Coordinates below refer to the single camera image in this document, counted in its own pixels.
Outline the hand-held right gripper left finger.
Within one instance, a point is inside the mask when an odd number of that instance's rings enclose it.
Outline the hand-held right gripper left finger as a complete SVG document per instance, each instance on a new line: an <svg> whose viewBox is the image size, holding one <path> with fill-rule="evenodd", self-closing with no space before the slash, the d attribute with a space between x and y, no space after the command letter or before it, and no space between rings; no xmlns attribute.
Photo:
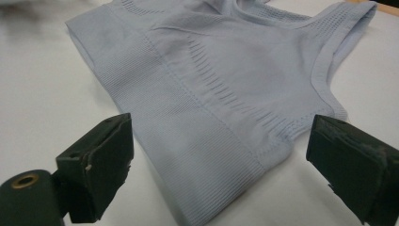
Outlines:
<svg viewBox="0 0 399 226"><path fill-rule="evenodd" d="M130 114L97 124L56 158L61 214L73 223L101 219L124 184L133 158Z"/></svg>

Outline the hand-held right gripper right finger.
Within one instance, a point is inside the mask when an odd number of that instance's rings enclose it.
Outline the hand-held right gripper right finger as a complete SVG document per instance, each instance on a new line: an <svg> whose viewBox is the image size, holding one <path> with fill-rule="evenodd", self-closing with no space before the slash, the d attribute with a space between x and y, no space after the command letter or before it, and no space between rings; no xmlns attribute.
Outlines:
<svg viewBox="0 0 399 226"><path fill-rule="evenodd" d="M317 115L306 159L361 223L395 226L399 150L345 121Z"/></svg>

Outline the light blue sports bra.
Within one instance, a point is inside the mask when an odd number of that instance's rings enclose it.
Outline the light blue sports bra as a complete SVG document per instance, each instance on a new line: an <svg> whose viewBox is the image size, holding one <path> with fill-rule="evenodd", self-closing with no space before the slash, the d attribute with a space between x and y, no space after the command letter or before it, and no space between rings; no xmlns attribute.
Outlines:
<svg viewBox="0 0 399 226"><path fill-rule="evenodd" d="M309 17L263 0L112 0L67 27L131 114L184 226L205 226L316 115L345 118L328 82L375 10L341 2Z"/></svg>

